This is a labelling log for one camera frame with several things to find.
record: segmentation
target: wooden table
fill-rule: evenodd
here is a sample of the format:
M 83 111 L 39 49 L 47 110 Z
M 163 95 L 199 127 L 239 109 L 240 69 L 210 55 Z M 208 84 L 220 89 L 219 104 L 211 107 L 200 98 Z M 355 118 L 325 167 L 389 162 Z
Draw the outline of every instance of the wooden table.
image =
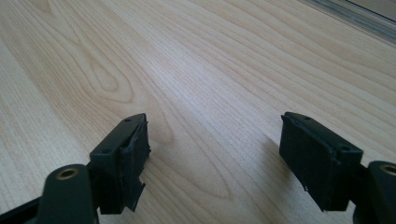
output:
M 285 111 L 396 161 L 396 48 L 296 0 L 0 2 L 0 213 L 148 115 L 135 213 L 102 223 L 351 223 L 278 154 Z

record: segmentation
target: black plastic part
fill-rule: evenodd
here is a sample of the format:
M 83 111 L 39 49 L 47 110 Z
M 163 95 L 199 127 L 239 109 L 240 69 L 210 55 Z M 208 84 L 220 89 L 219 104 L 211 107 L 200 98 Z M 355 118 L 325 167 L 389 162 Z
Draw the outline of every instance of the black plastic part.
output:
M 38 210 L 40 198 L 16 207 L 0 216 L 0 224 L 25 223 L 33 221 Z
M 279 153 L 323 211 L 345 211 L 363 151 L 307 116 L 286 112 Z
M 396 223 L 396 164 L 372 161 L 368 167 L 368 192 L 379 223 Z
M 99 178 L 94 195 L 102 214 L 120 214 L 125 205 L 135 210 L 145 187 L 139 180 L 149 156 L 145 114 L 124 119 L 91 152 L 93 178 Z
M 47 177 L 36 223 L 98 223 L 85 165 L 67 165 Z

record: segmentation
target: wood grain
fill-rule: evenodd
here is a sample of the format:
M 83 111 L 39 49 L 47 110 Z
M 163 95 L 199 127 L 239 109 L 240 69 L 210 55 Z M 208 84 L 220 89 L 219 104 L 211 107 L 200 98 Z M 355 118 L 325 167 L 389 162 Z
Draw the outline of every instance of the wood grain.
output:
M 396 161 L 396 48 L 299 1 L 0 2 L 0 213 L 146 112 L 136 213 L 102 223 L 351 223 L 278 155 L 285 111 Z

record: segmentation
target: screw hole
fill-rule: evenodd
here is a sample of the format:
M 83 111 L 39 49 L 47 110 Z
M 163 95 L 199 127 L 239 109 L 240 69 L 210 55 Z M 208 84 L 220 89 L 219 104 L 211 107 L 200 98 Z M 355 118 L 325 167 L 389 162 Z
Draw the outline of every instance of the screw hole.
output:
M 382 165 L 381 169 L 389 175 L 396 175 L 396 166 L 394 165 Z
M 66 179 L 69 179 L 77 174 L 78 174 L 78 169 L 70 168 L 70 169 L 65 169 L 65 170 L 62 170 L 61 172 L 59 172 L 56 175 L 56 178 L 59 180 L 66 180 Z
M 111 149 L 108 149 L 108 148 L 102 150 L 103 154 L 107 154 L 107 153 L 110 153 L 110 152 L 111 152 Z

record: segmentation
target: light wood surface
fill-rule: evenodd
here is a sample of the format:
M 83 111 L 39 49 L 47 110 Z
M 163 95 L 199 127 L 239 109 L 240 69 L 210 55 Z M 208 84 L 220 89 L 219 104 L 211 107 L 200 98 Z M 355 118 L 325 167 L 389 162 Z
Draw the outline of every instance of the light wood surface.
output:
M 285 111 L 396 161 L 396 48 L 295 0 L 0 2 L 0 213 L 148 115 L 136 212 L 101 223 L 351 223 L 278 155 Z

